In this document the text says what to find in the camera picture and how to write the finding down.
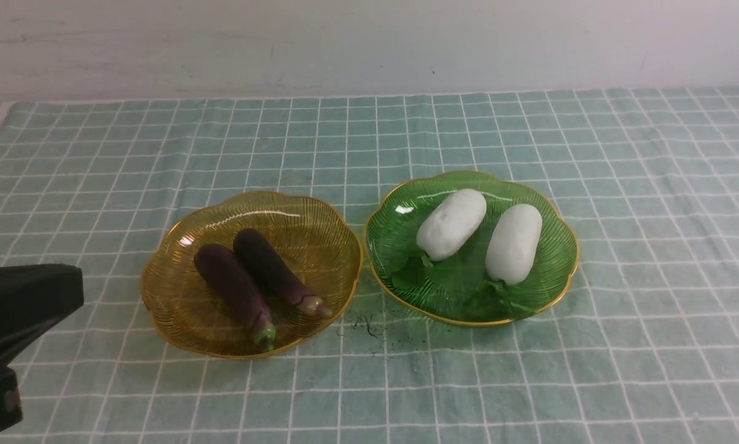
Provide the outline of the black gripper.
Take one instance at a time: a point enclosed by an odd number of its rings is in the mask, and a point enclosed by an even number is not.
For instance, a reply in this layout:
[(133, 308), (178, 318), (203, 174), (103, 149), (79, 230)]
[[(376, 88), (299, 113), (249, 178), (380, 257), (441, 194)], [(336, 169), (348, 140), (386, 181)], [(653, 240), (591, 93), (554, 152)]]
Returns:
[(0, 433), (23, 419), (11, 362), (84, 306), (84, 275), (66, 264), (0, 266)]

